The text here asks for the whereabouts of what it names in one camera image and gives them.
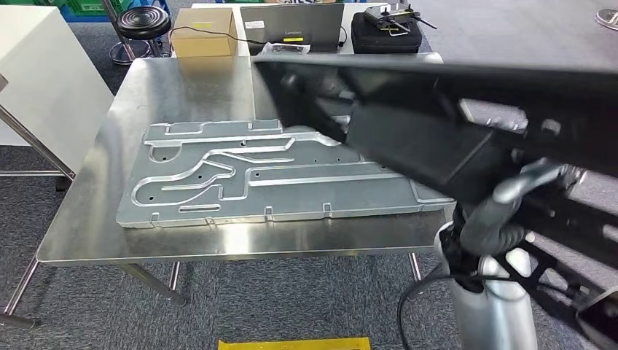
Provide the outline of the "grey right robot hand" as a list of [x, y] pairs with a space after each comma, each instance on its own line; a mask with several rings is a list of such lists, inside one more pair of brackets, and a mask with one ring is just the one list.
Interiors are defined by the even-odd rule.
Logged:
[[499, 182], [491, 195], [467, 218], [461, 234], [490, 235], [500, 231], [519, 209], [523, 197], [562, 175], [566, 165], [542, 158]]

